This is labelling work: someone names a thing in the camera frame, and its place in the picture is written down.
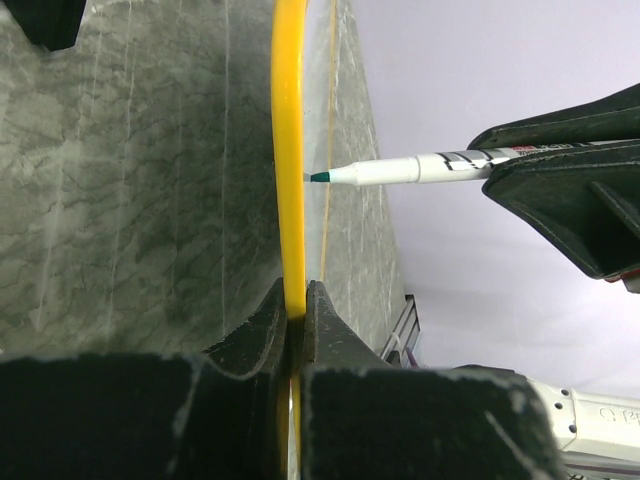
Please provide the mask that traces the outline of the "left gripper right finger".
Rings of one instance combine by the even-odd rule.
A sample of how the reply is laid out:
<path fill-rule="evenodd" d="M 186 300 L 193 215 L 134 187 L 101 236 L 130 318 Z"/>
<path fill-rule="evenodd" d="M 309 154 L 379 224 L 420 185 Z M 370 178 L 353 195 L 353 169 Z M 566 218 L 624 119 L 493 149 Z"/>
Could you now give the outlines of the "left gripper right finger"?
<path fill-rule="evenodd" d="M 300 377 L 305 479 L 561 479 L 544 406 L 510 370 L 394 367 L 307 290 Z"/>

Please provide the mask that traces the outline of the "yellow framed whiteboard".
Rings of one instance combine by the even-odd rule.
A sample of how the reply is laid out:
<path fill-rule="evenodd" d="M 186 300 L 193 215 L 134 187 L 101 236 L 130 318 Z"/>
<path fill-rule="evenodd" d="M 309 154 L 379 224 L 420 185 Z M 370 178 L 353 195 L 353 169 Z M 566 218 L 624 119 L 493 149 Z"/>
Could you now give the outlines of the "yellow framed whiteboard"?
<path fill-rule="evenodd" d="M 326 270 L 329 186 L 310 181 L 332 166 L 336 1 L 277 1 L 271 40 L 271 118 L 290 358 L 290 471 L 300 477 L 301 370 L 309 284 Z"/>

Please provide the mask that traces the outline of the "white green whiteboard marker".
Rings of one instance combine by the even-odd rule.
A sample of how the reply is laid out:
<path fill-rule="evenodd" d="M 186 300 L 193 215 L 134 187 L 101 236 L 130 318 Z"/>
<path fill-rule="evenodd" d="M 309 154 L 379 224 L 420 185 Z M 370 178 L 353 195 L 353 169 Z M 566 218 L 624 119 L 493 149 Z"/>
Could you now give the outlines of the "white green whiteboard marker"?
<path fill-rule="evenodd" d="M 513 148 L 429 153 L 354 162 L 310 174 L 306 180 L 353 186 L 473 181 L 487 178 L 496 165 L 518 157 L 518 151 Z"/>

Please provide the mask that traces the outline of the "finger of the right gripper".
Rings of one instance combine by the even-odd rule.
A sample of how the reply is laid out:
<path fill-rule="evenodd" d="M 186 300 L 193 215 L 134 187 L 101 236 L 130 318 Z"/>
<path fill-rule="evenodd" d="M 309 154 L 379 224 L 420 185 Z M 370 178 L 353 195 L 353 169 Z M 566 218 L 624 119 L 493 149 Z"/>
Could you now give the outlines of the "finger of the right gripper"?
<path fill-rule="evenodd" d="M 482 187 L 593 279 L 639 271 L 639 146 L 539 153 L 495 167 Z"/>
<path fill-rule="evenodd" d="M 469 149 L 639 138 L 638 84 L 602 99 L 491 127 Z"/>

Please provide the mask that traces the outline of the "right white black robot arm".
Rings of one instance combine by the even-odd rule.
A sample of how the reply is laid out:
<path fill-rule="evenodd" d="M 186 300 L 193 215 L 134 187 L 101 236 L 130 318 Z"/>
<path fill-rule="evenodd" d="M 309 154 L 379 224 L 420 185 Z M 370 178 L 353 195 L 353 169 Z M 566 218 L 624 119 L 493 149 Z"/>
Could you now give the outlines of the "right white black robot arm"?
<path fill-rule="evenodd" d="M 469 145 L 544 146 L 495 167 L 483 193 L 586 276 L 639 291 L 639 88 L 492 127 Z M 639 402 L 536 383 L 572 479 L 639 476 Z"/>

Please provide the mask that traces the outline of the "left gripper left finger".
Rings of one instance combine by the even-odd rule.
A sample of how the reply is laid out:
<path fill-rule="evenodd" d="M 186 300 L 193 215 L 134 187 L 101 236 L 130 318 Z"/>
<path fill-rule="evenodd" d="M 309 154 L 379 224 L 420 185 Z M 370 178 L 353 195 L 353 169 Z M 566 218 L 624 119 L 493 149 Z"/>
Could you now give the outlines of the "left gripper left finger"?
<path fill-rule="evenodd" d="M 6 355 L 5 479 L 283 479 L 284 288 L 196 353 Z"/>

